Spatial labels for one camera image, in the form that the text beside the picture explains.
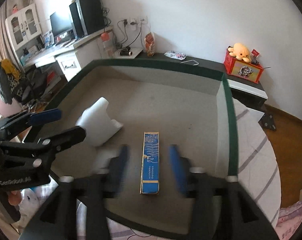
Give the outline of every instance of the orange octopus plush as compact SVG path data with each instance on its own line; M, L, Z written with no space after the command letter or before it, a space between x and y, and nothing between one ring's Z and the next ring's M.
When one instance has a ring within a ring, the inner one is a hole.
M230 56L236 57L237 60L243 60L246 63L251 62L250 52L247 47L241 43L234 44L233 48L228 48Z

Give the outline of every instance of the finger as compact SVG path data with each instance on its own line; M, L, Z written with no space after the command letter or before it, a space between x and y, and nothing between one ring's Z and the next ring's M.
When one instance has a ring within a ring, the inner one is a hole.
M22 201L22 195L18 191L16 195L9 193L9 204L17 206Z

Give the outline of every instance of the human hand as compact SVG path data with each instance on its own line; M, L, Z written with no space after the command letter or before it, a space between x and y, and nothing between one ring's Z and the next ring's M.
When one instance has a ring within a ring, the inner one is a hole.
M7 192L9 204L12 206L17 206L22 201L22 195L19 190L14 190L11 192Z

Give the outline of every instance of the baseboard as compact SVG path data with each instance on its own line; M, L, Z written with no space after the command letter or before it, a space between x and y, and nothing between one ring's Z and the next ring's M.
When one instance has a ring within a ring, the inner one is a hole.
M272 113L277 113L277 114L282 114L284 116L286 116L287 118L295 121L295 122L299 122L300 124L302 124L302 120L300 120L298 117L295 117L293 116L292 114L289 114L285 111L282 111L274 106L270 106L270 105L267 105L267 104L264 104L264 106L266 107L266 109Z

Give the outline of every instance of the rectangular blue box with gold trim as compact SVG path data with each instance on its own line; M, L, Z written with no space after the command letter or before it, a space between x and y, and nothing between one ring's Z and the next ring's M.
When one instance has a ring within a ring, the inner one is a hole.
M141 194L159 192L159 133L145 132L143 143Z

